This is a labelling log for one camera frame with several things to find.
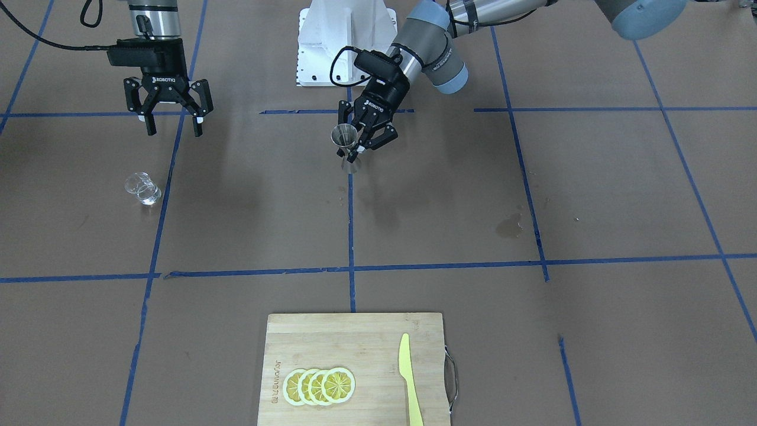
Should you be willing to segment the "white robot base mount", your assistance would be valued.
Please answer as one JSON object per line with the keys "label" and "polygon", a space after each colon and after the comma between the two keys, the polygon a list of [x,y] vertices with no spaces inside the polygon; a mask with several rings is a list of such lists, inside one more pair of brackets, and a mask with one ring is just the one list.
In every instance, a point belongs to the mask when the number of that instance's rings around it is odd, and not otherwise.
{"label": "white robot base mount", "polygon": [[313,1],[299,12],[298,86],[364,85],[356,52],[385,52],[397,35],[397,14],[383,1]]}

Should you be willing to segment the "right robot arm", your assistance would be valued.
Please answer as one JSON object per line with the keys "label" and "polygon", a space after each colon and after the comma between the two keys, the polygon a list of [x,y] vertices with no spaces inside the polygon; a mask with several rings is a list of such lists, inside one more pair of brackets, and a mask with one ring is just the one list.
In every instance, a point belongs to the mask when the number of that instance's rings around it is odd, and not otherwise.
{"label": "right robot arm", "polygon": [[128,1],[135,37],[127,54],[130,67],[141,76],[124,80],[127,110],[144,123],[151,137],[157,132],[154,109],[160,103],[178,104],[192,117],[195,137],[203,134],[203,121],[213,111],[210,83],[192,80],[187,69],[176,1]]}

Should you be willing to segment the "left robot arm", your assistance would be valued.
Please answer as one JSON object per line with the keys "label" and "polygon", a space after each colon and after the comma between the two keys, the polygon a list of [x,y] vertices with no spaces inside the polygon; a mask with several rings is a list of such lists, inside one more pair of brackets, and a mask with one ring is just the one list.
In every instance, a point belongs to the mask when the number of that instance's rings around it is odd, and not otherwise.
{"label": "left robot arm", "polygon": [[456,38],[514,24],[551,7],[551,1],[420,1],[386,51],[344,46],[349,64],[360,71],[361,95],[341,101],[332,142],[341,159],[354,163],[360,153],[376,150],[397,138],[392,122],[414,81],[425,75],[443,94],[459,92],[468,68],[458,54]]}

